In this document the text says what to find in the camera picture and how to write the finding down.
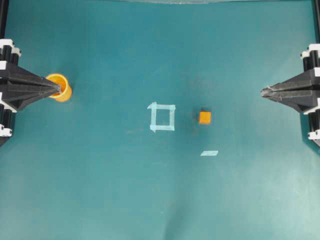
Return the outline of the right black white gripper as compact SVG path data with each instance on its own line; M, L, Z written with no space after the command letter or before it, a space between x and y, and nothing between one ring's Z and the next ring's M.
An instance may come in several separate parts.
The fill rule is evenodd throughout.
M308 116L307 137L320 147L320 44L310 44L300 54L304 72L260 91L263 98Z

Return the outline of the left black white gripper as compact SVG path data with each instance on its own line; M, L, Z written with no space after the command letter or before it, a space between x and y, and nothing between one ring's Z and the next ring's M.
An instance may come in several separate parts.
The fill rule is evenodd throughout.
M0 40L1 146L13 135L15 116L18 111L60 91L58 84L17 66L20 56L21 51L15 47L13 40Z

